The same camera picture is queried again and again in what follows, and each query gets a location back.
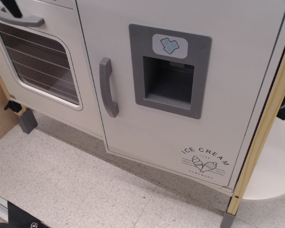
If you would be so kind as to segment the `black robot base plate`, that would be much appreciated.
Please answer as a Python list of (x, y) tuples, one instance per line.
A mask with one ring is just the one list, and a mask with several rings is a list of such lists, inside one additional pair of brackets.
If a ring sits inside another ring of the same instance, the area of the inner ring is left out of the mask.
[(8, 223), (0, 228), (49, 228), (47, 224), (8, 201)]

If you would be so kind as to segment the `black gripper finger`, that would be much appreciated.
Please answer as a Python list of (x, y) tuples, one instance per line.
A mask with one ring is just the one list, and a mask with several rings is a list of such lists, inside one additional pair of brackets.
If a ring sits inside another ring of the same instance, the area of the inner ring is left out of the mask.
[(6, 7), (15, 18), (22, 18), (22, 13), (15, 0), (7, 0)]

